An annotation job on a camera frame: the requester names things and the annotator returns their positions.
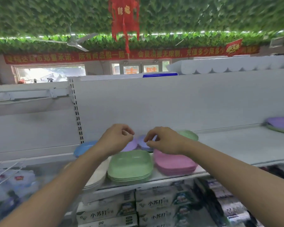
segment stack of pink basins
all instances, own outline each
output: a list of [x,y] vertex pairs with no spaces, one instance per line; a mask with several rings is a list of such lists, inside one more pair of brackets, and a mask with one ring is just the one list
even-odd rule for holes
[[164,154],[157,149],[154,150],[154,161],[156,168],[167,176],[192,174],[198,166],[189,157]]

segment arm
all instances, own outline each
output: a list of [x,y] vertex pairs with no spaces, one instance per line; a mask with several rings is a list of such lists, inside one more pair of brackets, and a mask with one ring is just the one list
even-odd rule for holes
[[57,226],[96,168],[108,156],[125,148],[133,140],[133,134],[127,125],[114,124],[95,146],[3,219],[0,227]]
[[230,157],[168,127],[156,127],[145,137],[149,147],[185,155],[217,179],[265,227],[284,227],[284,179]]

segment stack of green basins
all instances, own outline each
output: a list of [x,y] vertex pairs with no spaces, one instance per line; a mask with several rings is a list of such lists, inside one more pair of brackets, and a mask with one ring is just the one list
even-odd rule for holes
[[153,169],[153,159],[147,151],[132,150],[112,156],[107,174],[115,183],[130,185],[147,181]]

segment fan blade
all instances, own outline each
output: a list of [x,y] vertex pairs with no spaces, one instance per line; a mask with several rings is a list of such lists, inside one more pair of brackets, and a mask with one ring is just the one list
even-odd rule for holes
[[84,52],[88,52],[88,50],[86,49],[86,48],[83,48],[81,45],[77,45],[77,46],[74,46],[74,47],[76,47],[76,48],[78,48],[78,49],[81,49],[82,51],[84,51]]
[[62,43],[62,44],[65,44],[67,42],[62,42],[62,41],[46,41],[46,40],[38,40],[38,39],[31,39],[33,41],[43,41],[43,42],[53,42],[53,43]]
[[84,36],[84,37],[82,37],[82,38],[77,39],[76,42],[77,42],[77,43],[82,43],[82,42],[84,42],[84,41],[87,41],[88,39],[91,39],[91,38],[95,37],[96,35],[98,35],[98,33],[91,33],[91,34],[88,34],[88,35],[86,35],[86,36]]

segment ceiling fan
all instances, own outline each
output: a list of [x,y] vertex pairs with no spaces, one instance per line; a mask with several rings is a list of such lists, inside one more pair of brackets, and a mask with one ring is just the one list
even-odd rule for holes
[[61,43],[61,44],[67,44],[68,46],[72,46],[72,47],[76,47],[84,52],[88,52],[88,50],[86,48],[83,48],[81,45],[79,45],[79,43],[82,43],[84,41],[87,41],[88,39],[91,39],[93,37],[95,37],[96,35],[98,35],[98,33],[91,33],[88,34],[82,38],[77,38],[76,35],[72,35],[71,33],[71,38],[68,42],[63,42],[63,41],[46,41],[46,40],[38,40],[38,39],[33,39],[34,41],[43,41],[43,42],[53,42],[53,43]]

